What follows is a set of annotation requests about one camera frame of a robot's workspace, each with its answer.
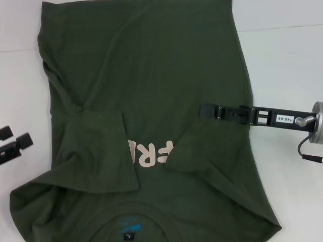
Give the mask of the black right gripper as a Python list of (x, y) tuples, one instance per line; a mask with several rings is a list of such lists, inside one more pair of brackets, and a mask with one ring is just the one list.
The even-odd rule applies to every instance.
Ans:
[(202, 104), (199, 107), (201, 118), (233, 121), (240, 124), (253, 124), (304, 132), (313, 132), (317, 114), (285, 109), (253, 107), (240, 105), (228, 107), (215, 104)]

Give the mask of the dark green FREE t-shirt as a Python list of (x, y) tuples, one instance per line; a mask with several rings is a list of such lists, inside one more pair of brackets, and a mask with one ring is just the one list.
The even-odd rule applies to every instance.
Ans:
[(44, 2), (51, 169), (13, 190), (26, 242), (267, 242), (281, 226), (249, 126), (232, 0)]

